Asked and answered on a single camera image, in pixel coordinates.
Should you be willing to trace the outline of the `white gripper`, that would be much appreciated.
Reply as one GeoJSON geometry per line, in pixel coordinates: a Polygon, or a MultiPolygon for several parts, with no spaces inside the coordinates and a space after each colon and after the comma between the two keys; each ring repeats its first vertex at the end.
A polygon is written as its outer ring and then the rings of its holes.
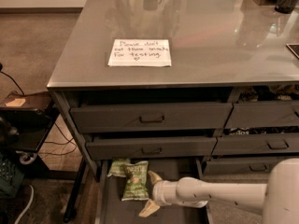
{"type": "Polygon", "coordinates": [[[150,182],[153,186],[152,199],[148,199],[144,208],[138,214],[140,217],[149,217],[160,209],[160,206],[175,204],[178,202],[177,182],[163,180],[152,172],[148,171],[150,182]]]}

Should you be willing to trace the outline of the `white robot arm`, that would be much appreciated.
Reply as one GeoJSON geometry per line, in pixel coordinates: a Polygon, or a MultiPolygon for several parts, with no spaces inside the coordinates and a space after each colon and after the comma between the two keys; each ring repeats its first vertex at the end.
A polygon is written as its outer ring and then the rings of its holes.
{"type": "Polygon", "coordinates": [[[210,183],[193,177],[163,180],[150,171],[152,197],[139,213],[148,217],[167,205],[194,208],[208,201],[230,204],[262,217],[263,224],[299,224],[299,159],[279,162],[265,184],[210,183]]]}

